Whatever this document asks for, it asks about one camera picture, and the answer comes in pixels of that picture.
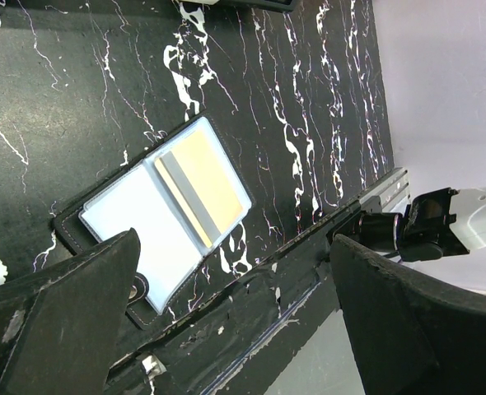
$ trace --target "white paper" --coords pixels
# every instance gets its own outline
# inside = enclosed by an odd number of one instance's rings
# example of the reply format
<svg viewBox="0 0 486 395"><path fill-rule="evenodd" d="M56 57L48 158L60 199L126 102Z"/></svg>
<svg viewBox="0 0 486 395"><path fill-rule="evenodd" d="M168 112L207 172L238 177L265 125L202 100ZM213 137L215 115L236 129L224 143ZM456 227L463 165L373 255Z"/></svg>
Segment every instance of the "white paper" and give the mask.
<svg viewBox="0 0 486 395"><path fill-rule="evenodd" d="M138 272L147 278L147 300L159 314L202 259L142 165L89 202L82 219L102 240L130 228L137 231Z"/></svg>

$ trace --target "gray floor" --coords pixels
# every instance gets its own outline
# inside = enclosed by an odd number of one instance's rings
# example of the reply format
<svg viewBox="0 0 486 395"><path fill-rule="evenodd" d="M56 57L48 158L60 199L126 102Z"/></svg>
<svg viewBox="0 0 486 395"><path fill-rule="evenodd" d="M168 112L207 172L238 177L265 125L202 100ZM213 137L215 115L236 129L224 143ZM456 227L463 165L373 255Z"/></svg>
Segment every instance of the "gray floor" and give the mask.
<svg viewBox="0 0 486 395"><path fill-rule="evenodd" d="M363 395L342 310L332 313L265 395Z"/></svg>

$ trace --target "black marble table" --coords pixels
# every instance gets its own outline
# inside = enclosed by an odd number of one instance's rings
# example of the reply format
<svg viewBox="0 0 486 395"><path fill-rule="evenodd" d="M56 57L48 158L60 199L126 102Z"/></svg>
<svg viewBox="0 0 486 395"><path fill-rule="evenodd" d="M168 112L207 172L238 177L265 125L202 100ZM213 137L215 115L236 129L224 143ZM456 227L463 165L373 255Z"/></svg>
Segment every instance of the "black marble table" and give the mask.
<svg viewBox="0 0 486 395"><path fill-rule="evenodd" d="M394 167L371 0L0 0L0 283L68 258L51 219L202 109L255 200L213 269L239 276Z"/></svg>

